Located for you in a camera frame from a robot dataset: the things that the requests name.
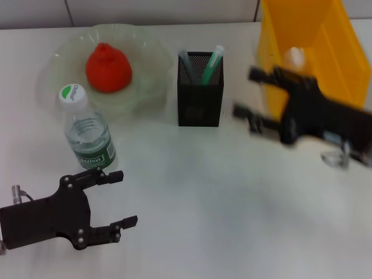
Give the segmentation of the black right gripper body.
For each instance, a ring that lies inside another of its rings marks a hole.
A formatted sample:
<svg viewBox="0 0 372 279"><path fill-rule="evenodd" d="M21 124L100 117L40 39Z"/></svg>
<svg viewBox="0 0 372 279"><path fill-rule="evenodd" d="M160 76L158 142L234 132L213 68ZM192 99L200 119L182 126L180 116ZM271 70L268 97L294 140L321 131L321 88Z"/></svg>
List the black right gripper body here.
<svg viewBox="0 0 372 279"><path fill-rule="evenodd" d="M283 144L294 144L303 135L325 139L329 132L351 145L371 145L371 113L327 98L312 76L278 66L273 74L276 86L288 93L281 117Z"/></svg>

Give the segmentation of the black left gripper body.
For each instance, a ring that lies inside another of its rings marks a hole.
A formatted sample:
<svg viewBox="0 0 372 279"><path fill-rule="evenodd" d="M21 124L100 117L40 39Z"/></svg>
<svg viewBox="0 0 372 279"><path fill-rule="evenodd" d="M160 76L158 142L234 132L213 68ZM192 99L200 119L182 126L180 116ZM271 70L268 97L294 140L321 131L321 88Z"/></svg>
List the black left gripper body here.
<svg viewBox="0 0 372 279"><path fill-rule="evenodd" d="M76 250L88 246L90 207L84 193L87 176L64 176L51 196L1 208L5 247L20 248L52 238L69 240Z"/></svg>

